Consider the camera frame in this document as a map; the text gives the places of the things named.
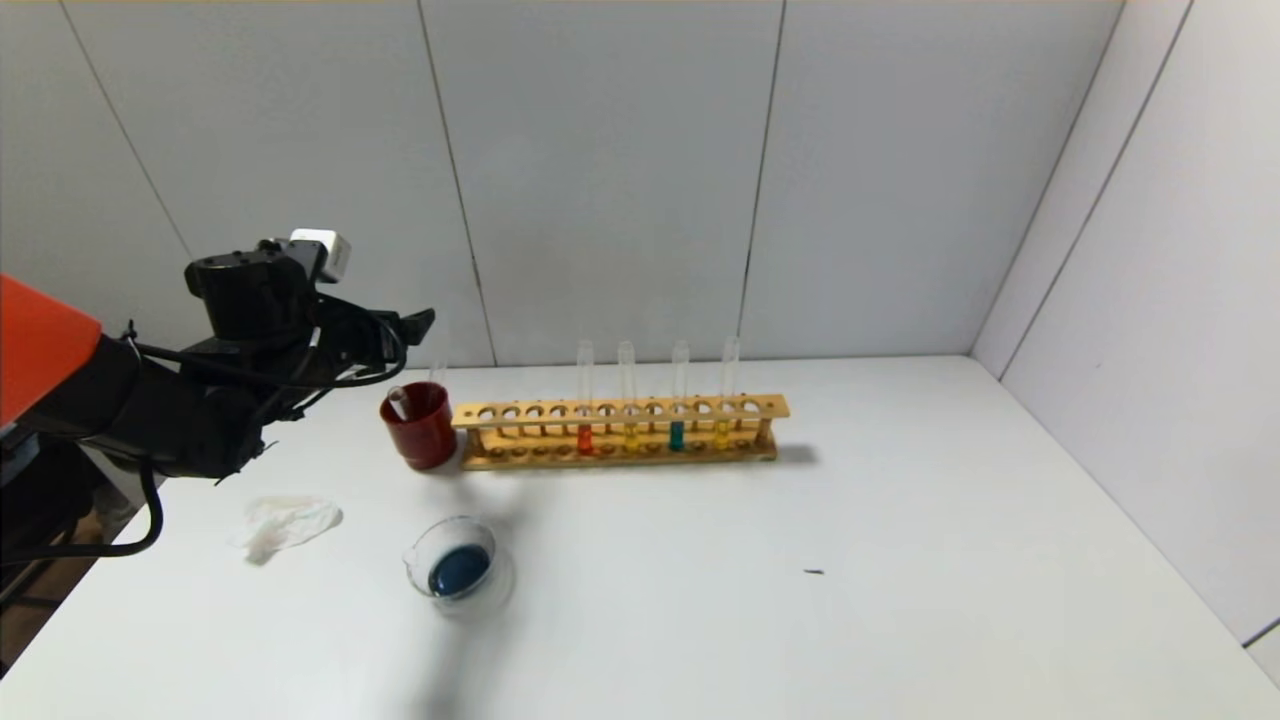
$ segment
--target red cup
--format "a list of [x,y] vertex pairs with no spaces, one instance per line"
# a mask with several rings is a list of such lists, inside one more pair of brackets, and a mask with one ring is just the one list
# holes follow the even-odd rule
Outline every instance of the red cup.
[[449,410],[449,393],[435,383],[411,383],[403,386],[408,393],[410,419],[402,420],[392,407],[390,400],[383,400],[378,413],[392,433],[396,450],[415,470],[429,470],[453,457],[458,447],[458,436],[453,432],[453,413]]

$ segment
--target blue liquid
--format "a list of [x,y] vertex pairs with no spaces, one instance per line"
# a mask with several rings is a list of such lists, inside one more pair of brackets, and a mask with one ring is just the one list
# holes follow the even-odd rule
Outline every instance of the blue liquid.
[[466,592],[480,582],[489,562],[489,553],[479,544],[456,547],[431,568],[426,584],[439,597]]
[[671,424],[671,446],[672,450],[680,452],[685,450],[685,423],[672,423]]

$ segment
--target white tissue paper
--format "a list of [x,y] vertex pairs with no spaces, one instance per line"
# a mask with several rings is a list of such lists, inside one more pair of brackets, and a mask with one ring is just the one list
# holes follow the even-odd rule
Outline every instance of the white tissue paper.
[[244,524],[230,543],[261,565],[278,551],[302,544],[342,521],[342,510],[323,497],[259,497],[244,506]]

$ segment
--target test tube rack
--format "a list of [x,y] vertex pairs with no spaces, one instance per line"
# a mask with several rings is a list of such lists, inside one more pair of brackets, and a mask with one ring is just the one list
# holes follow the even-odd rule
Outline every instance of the test tube rack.
[[[691,396],[637,398],[635,414],[621,400],[596,400],[590,415],[566,400],[468,402],[453,413],[453,427],[467,433],[463,470],[594,468],[749,462],[776,460],[773,420],[790,418],[781,395],[731,398]],[[684,448],[672,450],[671,423],[684,421]],[[717,424],[722,432],[717,433]],[[580,452],[579,425],[591,425],[591,452]],[[637,443],[627,448],[623,428],[634,425]]]

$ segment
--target tabletop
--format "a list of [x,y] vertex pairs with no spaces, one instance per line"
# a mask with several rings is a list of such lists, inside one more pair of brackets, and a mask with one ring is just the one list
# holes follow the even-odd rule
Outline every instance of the tabletop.
[[[714,365],[692,373],[714,392]],[[662,365],[637,378],[669,388]],[[454,402],[575,383],[448,375]],[[1280,717],[1280,691],[974,361],[744,363],[739,387],[787,396],[774,462],[415,473],[376,415],[387,387],[334,392],[219,487],[168,480],[160,541],[93,566],[0,682],[0,716]],[[343,520],[250,565],[227,538],[270,495]],[[513,562],[483,621],[442,616],[401,561],[454,514]]]

